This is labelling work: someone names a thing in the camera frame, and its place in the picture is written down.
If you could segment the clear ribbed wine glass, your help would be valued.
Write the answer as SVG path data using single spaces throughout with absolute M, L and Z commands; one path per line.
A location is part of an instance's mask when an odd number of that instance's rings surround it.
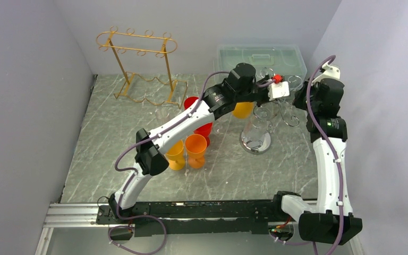
M 259 71 L 259 77 L 261 79 L 265 78 L 266 76 L 268 77 L 273 77 L 275 75 L 275 72 L 272 68 L 269 67 L 262 67 Z

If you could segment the clear stemless glass front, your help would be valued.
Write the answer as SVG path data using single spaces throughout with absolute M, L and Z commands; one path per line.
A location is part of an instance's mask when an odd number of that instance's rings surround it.
M 240 144 L 251 154 L 263 154 L 271 146 L 270 120 L 252 115 L 240 134 Z

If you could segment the silver wire glass rack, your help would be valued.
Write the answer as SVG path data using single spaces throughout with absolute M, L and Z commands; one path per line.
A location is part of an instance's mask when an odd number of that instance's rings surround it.
M 283 81 L 288 81 L 289 82 L 289 87 L 290 87 L 290 80 L 289 79 L 285 79 L 283 76 L 279 75 L 279 74 L 275 74 L 274 76 L 272 76 L 271 81 L 273 81 L 273 83 L 279 83 L 279 82 L 283 82 Z M 270 120 L 272 123 L 272 128 L 270 129 L 270 135 L 273 133 L 274 129 L 273 129 L 273 121 L 274 118 L 277 115 L 282 115 L 282 110 L 281 110 L 281 103 L 283 103 L 284 97 L 283 98 L 278 98 L 276 100 L 270 101 L 266 104 L 263 104 L 261 106 L 254 106 L 253 111 L 252 111 L 252 115 L 255 115 L 259 118 L 264 118 L 266 120 Z

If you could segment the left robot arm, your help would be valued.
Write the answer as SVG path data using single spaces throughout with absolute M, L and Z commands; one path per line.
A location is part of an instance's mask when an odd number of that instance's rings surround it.
M 121 159 L 131 150 L 136 150 L 134 165 L 129 167 L 133 173 L 127 182 L 114 193 L 115 205 L 110 216 L 118 223 L 125 223 L 132 214 L 131 208 L 149 180 L 168 168 L 165 154 L 179 140 L 197 128 L 211 123 L 235 110 L 238 103 L 256 103 L 258 105 L 270 101 L 269 87 L 281 82 L 281 76 L 266 76 L 256 81 L 255 68 L 247 63 L 240 63 L 226 72 L 222 82 L 208 87 L 203 85 L 201 95 L 178 116 L 169 122 L 151 130 L 140 129 L 136 133 L 136 143 L 129 146 L 115 162 L 115 169 Z

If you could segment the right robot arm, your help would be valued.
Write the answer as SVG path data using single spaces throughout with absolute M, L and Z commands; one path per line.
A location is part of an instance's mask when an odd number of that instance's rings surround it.
M 318 196 L 312 206 L 293 192 L 278 192 L 271 207 L 277 220 L 291 216 L 305 241 L 344 245 L 363 228 L 353 215 L 346 186 L 347 124 L 338 116 L 344 84 L 323 78 L 310 86 L 304 82 L 292 105 L 307 113 L 307 130 L 317 160 Z

